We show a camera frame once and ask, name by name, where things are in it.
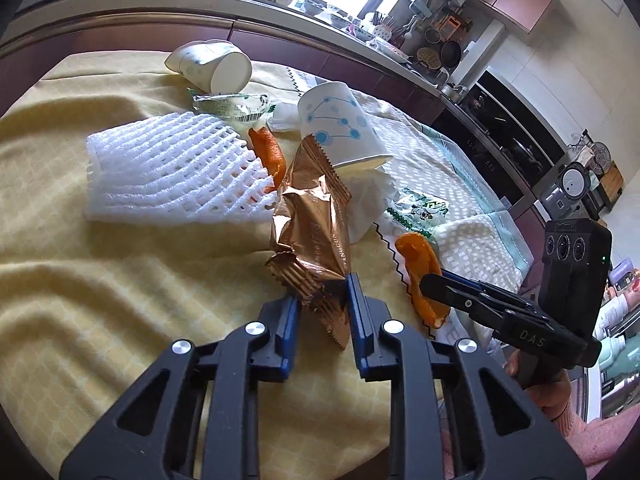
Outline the right hand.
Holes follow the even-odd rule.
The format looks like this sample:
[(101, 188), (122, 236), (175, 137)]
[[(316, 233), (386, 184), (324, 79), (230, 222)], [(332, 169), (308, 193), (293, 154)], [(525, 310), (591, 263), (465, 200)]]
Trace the right hand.
[(561, 368), (551, 378), (526, 388), (525, 392), (538, 408), (547, 415), (548, 419), (557, 419), (570, 405), (572, 386), (570, 385), (567, 370)]

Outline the pink sleeve right forearm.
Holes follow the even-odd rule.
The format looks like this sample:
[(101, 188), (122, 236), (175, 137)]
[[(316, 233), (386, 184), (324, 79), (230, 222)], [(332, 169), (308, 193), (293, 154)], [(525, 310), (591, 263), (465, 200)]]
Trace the pink sleeve right forearm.
[(639, 417), (639, 405), (607, 419), (593, 419), (586, 424), (567, 404), (552, 424), (563, 435), (593, 479), (610, 461), (625, 441)]

